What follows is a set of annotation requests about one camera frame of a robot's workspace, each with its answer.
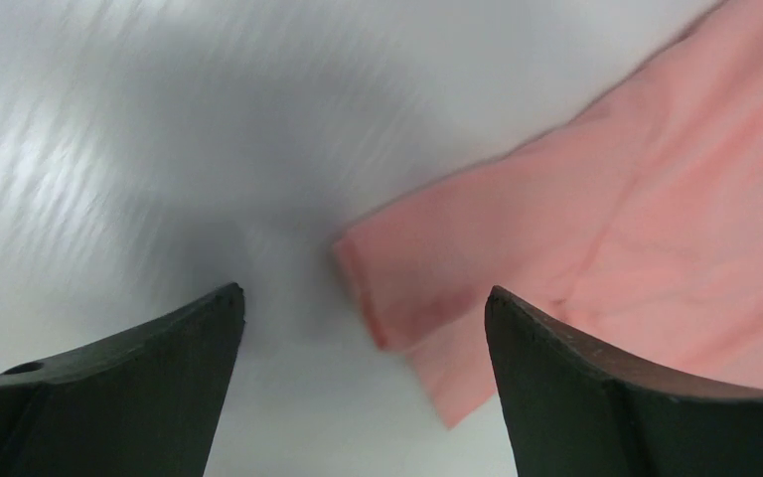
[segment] white background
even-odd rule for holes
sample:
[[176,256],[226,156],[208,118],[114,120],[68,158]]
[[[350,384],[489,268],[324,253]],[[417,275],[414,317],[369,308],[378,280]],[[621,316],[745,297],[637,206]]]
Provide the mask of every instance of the white background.
[[341,291],[337,231],[570,118],[711,0],[0,1],[0,372],[227,281],[208,476],[511,476]]

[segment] pink fabric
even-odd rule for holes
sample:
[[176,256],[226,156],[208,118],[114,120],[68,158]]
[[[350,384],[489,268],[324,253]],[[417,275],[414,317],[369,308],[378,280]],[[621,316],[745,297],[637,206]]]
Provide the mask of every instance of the pink fabric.
[[636,355],[763,388],[763,0],[728,0],[568,125],[348,230],[380,348],[456,424],[500,284]]

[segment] pink garment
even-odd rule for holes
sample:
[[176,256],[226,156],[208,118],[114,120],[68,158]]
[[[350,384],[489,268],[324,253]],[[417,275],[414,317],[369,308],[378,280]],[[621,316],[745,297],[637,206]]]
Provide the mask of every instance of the pink garment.
[[631,353],[763,388],[763,0],[728,0],[568,125],[335,251],[455,425],[495,391],[494,284]]

